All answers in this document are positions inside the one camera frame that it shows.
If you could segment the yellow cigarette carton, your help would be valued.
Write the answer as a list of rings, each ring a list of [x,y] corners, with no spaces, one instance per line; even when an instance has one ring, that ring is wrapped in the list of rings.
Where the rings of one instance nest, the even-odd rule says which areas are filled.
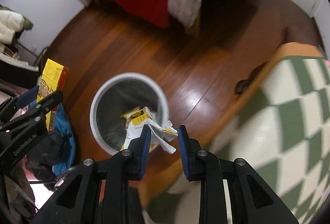
[[[68,67],[48,59],[41,75],[36,102],[41,101],[44,97],[50,95],[54,91],[62,90],[68,71]],[[54,131],[56,115],[57,106],[46,114],[46,127],[49,133]]]

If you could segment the white round trash bin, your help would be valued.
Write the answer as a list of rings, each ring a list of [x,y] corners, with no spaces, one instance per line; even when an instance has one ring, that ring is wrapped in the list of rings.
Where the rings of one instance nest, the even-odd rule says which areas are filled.
[[[95,94],[90,109],[90,127],[99,146],[110,155],[119,152],[126,138],[124,115],[147,107],[156,122],[169,120],[167,98],[161,87],[141,73],[121,73],[107,80]]]

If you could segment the blue jacket on floor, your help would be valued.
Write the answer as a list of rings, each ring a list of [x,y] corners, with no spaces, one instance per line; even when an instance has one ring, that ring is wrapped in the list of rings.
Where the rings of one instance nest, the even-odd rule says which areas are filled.
[[[57,108],[54,131],[44,136],[26,157],[26,169],[40,180],[53,179],[73,166],[75,140],[62,104]]]

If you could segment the white coat on rack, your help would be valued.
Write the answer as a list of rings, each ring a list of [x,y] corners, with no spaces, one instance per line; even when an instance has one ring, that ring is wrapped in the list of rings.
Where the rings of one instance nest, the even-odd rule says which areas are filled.
[[[34,24],[22,14],[1,6],[1,43],[10,45],[16,33],[31,30]]]

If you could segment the round green checkered table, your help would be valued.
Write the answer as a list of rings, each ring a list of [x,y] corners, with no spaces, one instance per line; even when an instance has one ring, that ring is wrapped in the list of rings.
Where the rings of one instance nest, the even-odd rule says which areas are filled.
[[[329,197],[327,60],[312,45],[282,45],[199,143],[245,159],[299,223],[319,219]]]

